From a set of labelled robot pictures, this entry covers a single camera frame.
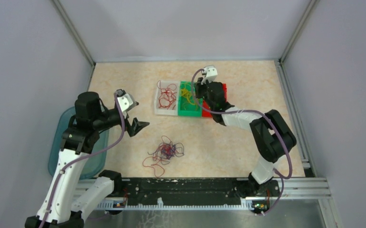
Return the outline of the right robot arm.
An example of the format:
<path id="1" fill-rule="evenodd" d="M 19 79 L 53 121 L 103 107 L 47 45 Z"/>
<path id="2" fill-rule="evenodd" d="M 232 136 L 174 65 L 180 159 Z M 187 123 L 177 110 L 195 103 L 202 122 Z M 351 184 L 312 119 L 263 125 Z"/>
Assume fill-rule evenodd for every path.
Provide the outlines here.
<path id="1" fill-rule="evenodd" d="M 282 115 L 277 110 L 261 113 L 256 110 L 240 110 L 227 101 L 223 84 L 206 82 L 199 78 L 192 83 L 193 97 L 202 99 L 212 119 L 223 126 L 234 126 L 250 131 L 260 154 L 256 167 L 249 174 L 249 191 L 261 196 L 272 180 L 275 163 L 282 157 L 290 158 L 290 150 L 297 140 Z"/>

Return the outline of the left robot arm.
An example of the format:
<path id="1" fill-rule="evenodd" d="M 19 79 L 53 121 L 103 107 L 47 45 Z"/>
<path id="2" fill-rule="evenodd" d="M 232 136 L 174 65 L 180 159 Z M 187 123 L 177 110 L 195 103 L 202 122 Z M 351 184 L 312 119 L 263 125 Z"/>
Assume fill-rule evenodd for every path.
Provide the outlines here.
<path id="1" fill-rule="evenodd" d="M 131 94 L 118 89 L 113 95 L 113 109 L 108 109 L 96 92 L 84 92 L 77 97 L 75 115 L 62 133 L 56 170 L 47 195 L 36 215 L 26 219 L 26 228 L 82 228 L 102 200 L 122 194 L 121 174 L 104 170 L 85 193 L 74 199 L 82 170 L 90 158 L 116 146 L 125 133 L 133 137 L 149 125 L 137 118 L 128 121 L 128 111 L 139 105 Z M 121 127 L 119 138 L 93 152 L 100 133 L 115 126 Z"/>

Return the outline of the red plastic bin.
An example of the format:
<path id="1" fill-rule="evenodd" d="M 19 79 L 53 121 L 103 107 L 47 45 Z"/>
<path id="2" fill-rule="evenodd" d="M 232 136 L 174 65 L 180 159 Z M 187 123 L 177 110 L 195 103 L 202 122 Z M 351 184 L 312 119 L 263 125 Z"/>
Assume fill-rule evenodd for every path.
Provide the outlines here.
<path id="1" fill-rule="evenodd" d="M 228 108 L 232 107 L 226 99 L 225 84 L 216 82 L 214 92 L 216 94 L 215 101 L 200 99 L 204 108 L 213 112 L 225 112 Z"/>

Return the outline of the green plastic bin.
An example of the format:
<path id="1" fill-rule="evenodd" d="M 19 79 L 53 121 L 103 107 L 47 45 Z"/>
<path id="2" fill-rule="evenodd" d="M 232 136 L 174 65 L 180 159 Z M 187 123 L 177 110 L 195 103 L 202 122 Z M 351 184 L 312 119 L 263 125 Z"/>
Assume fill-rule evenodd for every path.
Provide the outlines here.
<path id="1" fill-rule="evenodd" d="M 201 117 L 202 109 L 196 104 L 191 93 L 191 83 L 181 81 L 178 89 L 178 116 Z"/>

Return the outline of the white plastic bin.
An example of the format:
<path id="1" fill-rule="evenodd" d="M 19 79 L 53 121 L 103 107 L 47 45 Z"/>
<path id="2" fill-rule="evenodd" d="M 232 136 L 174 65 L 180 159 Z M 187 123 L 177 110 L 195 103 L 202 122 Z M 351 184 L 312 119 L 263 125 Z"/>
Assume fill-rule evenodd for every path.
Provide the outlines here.
<path id="1" fill-rule="evenodd" d="M 156 115 L 178 115 L 178 89 L 180 81 L 159 80 L 154 96 L 154 113 Z"/>

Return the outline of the teal plastic basin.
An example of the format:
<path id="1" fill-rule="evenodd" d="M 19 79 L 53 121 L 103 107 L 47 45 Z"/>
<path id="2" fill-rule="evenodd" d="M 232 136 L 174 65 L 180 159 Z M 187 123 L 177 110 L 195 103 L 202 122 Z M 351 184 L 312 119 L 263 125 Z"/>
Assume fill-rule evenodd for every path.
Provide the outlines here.
<path id="1" fill-rule="evenodd" d="M 69 120 L 73 115 L 75 115 L 75 108 L 70 107 L 63 112 L 63 114 L 59 119 L 48 161 L 48 172 L 52 177 L 54 176 L 56 167 L 58 166 L 58 157 L 59 157 L 62 134 L 68 128 Z M 109 130 L 101 132 L 100 138 L 95 143 L 92 153 L 96 153 L 99 150 L 102 150 L 103 148 L 107 147 L 108 140 L 109 140 Z M 84 168 L 82 169 L 80 179 L 81 180 L 91 179 L 96 175 L 98 175 L 104 169 L 106 156 L 107 153 L 103 152 L 99 155 L 89 158 L 86 164 L 84 165 Z"/>

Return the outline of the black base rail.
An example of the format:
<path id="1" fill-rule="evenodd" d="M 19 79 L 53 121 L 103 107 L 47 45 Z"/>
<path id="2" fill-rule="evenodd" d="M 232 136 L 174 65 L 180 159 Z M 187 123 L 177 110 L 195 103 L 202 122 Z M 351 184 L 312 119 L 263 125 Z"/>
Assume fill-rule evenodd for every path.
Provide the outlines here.
<path id="1" fill-rule="evenodd" d="M 259 197 L 262 201 L 280 194 L 277 180 L 258 186 L 248 178 L 129 178 L 116 183 L 112 197 L 120 197 L 128 206 L 239 205 L 241 199 Z"/>

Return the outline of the aluminium frame rail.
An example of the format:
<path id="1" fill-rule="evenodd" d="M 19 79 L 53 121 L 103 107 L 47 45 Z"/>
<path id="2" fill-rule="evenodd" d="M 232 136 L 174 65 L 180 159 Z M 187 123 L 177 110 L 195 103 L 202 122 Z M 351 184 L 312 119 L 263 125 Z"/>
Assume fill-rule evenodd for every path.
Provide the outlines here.
<path id="1" fill-rule="evenodd" d="M 88 188 L 94 184 L 96 179 L 79 181 L 74 199 L 79 198 Z M 95 210 L 105 210 L 108 212 L 128 211 L 128 210 L 248 210 L 267 211 L 276 200 L 320 200 L 329 199 L 331 192 L 328 182 L 323 178 L 293 178 L 289 180 L 277 180 L 280 187 L 280 194 L 272 199 L 262 201 L 259 197 L 247 197 L 241 199 L 239 205 L 223 206 L 165 206 L 162 199 L 158 199 L 156 205 L 151 206 L 128 206 L 126 200 L 120 197 L 107 196 L 102 200 Z"/>

